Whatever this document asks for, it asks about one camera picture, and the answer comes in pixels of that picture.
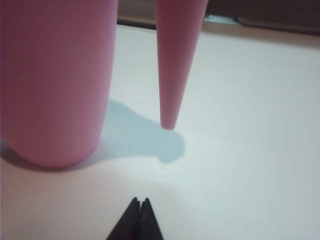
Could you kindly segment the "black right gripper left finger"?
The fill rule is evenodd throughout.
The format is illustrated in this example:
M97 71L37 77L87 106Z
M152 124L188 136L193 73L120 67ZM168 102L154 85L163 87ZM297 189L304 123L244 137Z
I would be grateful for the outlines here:
M134 197L106 238L107 240L135 240L138 234L140 201Z

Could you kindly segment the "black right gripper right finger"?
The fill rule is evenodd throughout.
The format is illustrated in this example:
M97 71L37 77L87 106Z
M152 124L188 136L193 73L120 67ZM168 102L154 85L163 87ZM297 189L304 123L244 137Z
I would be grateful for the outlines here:
M164 240L161 228L149 198L146 198L140 209L140 239Z

